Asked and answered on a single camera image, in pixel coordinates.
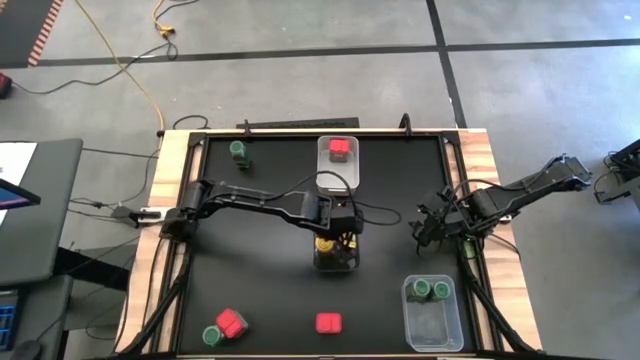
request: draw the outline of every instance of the black table leg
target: black table leg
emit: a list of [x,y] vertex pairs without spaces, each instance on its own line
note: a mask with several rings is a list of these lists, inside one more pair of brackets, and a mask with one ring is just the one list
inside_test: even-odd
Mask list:
[[53,272],[121,291],[127,291],[129,282],[129,270],[61,247],[58,248]]

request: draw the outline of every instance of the red cube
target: red cube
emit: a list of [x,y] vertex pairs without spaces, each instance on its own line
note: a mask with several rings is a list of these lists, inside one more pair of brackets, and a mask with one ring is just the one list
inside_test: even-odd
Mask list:
[[342,316],[338,313],[319,313],[316,315],[316,331],[319,334],[340,334]]
[[347,162],[349,155],[349,140],[329,139],[329,160],[332,162]]
[[242,316],[231,309],[225,309],[218,315],[216,325],[218,325],[224,336],[229,339],[239,338],[249,327]]

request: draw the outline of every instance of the gray concrete floor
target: gray concrete floor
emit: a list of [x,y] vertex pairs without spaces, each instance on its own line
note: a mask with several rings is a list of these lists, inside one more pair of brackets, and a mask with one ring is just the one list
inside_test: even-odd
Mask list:
[[[153,1],[84,3],[119,55],[161,43],[149,19]],[[449,44],[640,37],[634,0],[436,3]],[[182,54],[435,43],[422,0],[202,0],[175,9],[163,22],[176,27]],[[75,3],[66,1],[43,58],[106,56]],[[603,173],[608,151],[640,137],[639,61],[640,47],[451,54],[468,125],[489,129],[503,182],[562,152]],[[6,72],[38,90],[113,71],[115,66]],[[214,128],[245,118],[358,116],[363,127],[393,127],[408,112],[420,127],[455,126],[435,53],[140,64],[132,73],[170,124],[188,114],[208,116]],[[156,128],[153,110],[126,77],[48,96],[16,92],[0,102],[0,140],[81,137],[89,147],[150,154]],[[141,186],[144,164],[83,153],[74,195],[127,197]],[[146,198],[130,205],[143,205]],[[545,349],[637,358],[640,214],[633,204],[599,206],[589,191],[554,195],[525,209],[514,229]],[[124,226],[69,216],[63,241],[90,249],[116,245],[131,234]],[[110,346],[74,334],[67,357],[104,355]]]

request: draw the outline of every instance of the green object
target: green object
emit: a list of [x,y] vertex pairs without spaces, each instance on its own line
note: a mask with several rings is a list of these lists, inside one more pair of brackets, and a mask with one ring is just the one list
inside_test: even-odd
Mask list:
[[434,300],[444,300],[451,295],[451,288],[444,281],[438,281],[433,286],[433,297]]
[[202,332],[202,341],[209,346],[216,346],[222,339],[224,339],[224,334],[215,325],[208,326]]
[[426,298],[431,291],[431,285],[424,279],[418,279],[413,282],[413,294],[415,296]]
[[251,161],[249,160],[249,155],[247,154],[247,147],[244,146],[242,141],[236,140],[229,145],[229,152],[231,152],[231,158],[233,158],[233,162],[241,169],[249,168],[249,164]]

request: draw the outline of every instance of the yellow object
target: yellow object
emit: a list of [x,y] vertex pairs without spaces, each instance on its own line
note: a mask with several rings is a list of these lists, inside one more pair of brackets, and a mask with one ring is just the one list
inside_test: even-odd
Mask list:
[[172,26],[165,26],[158,22],[158,16],[156,15],[156,13],[158,12],[158,9],[160,9],[160,6],[162,6],[163,3],[164,3],[164,0],[158,1],[158,3],[156,4],[156,7],[153,8],[153,13],[151,13],[151,18],[153,19],[153,23],[156,24],[156,26],[158,27],[158,31],[160,31],[160,35],[162,35],[162,37],[166,39],[169,37],[169,35],[175,32],[175,29]]
[[333,240],[325,240],[323,238],[316,238],[316,249],[321,253],[328,253],[333,249]]
[[96,29],[96,31],[98,32],[98,35],[100,35],[100,37],[102,38],[102,41],[104,42],[104,44],[109,49],[109,52],[111,53],[111,56],[113,57],[113,60],[115,61],[116,65],[118,65],[118,67],[120,67],[120,70],[122,70],[122,72],[127,74],[127,76],[131,79],[131,81],[133,81],[133,83],[136,84],[138,89],[140,89],[140,91],[144,94],[144,96],[147,98],[147,100],[149,100],[151,105],[153,105],[153,108],[156,111],[156,115],[158,116],[158,121],[160,122],[160,130],[164,131],[164,116],[162,115],[162,111],[160,110],[160,107],[158,107],[158,104],[153,100],[153,98],[147,92],[147,90],[145,90],[144,87],[142,87],[142,85],[140,85],[140,83],[133,77],[133,75],[131,75],[129,73],[129,71],[127,71],[127,68],[124,67],[120,63],[120,61],[118,60],[118,57],[116,56],[115,52],[111,48],[111,44],[109,44],[109,40],[107,40],[107,38],[104,36],[102,31],[100,30],[100,28],[96,24],[96,22],[93,21],[93,18],[91,17],[91,15],[89,15],[89,13],[84,8],[84,6],[82,6],[82,3],[80,2],[80,0],[75,0],[75,1],[76,1],[76,4],[78,4],[78,7],[80,7],[80,10],[82,10],[82,12],[87,17],[87,19],[89,19],[89,22],[91,22],[91,25],[93,25],[93,28]]

